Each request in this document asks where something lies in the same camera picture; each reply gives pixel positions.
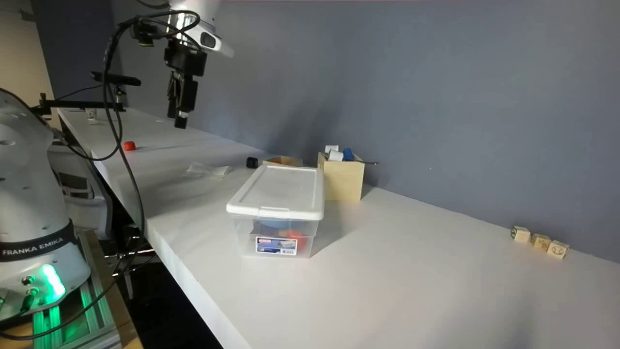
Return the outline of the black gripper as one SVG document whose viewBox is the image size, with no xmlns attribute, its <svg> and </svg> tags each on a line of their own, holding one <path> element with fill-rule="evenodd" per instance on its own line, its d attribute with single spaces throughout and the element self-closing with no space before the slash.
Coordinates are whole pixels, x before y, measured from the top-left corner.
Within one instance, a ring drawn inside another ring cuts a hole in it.
<svg viewBox="0 0 620 349">
<path fill-rule="evenodd" d="M 165 48 L 165 61 L 171 67 L 167 96 L 167 115 L 175 127 L 189 125 L 189 114 L 196 108 L 198 77 L 206 71 L 208 53 L 171 38 Z"/>
</svg>

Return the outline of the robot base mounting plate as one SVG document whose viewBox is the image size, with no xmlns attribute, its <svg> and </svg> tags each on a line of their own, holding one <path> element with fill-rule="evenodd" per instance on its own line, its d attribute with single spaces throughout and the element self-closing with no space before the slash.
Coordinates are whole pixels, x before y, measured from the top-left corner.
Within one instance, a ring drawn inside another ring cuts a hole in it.
<svg viewBox="0 0 620 349">
<path fill-rule="evenodd" d="M 123 349 L 109 294 L 111 265 L 94 230 L 78 232 L 92 276 L 59 305 L 34 315 L 34 349 Z"/>
</svg>

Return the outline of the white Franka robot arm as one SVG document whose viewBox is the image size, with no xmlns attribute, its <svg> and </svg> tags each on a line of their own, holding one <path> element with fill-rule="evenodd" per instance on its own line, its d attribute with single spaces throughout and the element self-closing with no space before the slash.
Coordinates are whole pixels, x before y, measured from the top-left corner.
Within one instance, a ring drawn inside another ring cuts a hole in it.
<svg viewBox="0 0 620 349">
<path fill-rule="evenodd" d="M 194 110 L 206 57 L 233 51 L 216 28 L 220 5 L 221 0 L 169 0 L 165 11 L 119 24 L 142 42 L 169 42 L 169 115 L 179 127 Z M 43 114 L 51 106 L 45 100 L 32 108 L 0 90 L 0 319 L 47 309 L 92 274 L 49 160 L 53 129 Z"/>
</svg>

